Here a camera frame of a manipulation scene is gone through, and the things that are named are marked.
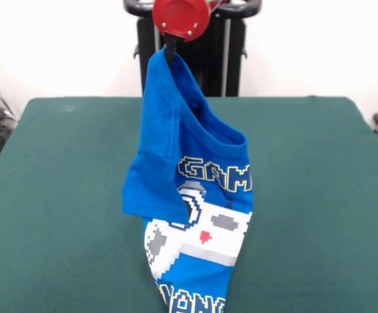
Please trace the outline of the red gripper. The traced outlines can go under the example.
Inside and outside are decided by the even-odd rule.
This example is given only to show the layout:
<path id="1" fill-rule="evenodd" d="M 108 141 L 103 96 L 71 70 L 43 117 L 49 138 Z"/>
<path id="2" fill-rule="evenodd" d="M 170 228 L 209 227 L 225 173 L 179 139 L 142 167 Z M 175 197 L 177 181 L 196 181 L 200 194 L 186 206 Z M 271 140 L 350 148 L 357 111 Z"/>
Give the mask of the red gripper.
<path id="1" fill-rule="evenodd" d="M 200 37 L 208 28 L 211 8 L 202 0 L 154 1 L 152 17 L 163 35 L 166 60 L 173 61 L 179 38 L 189 42 Z"/>

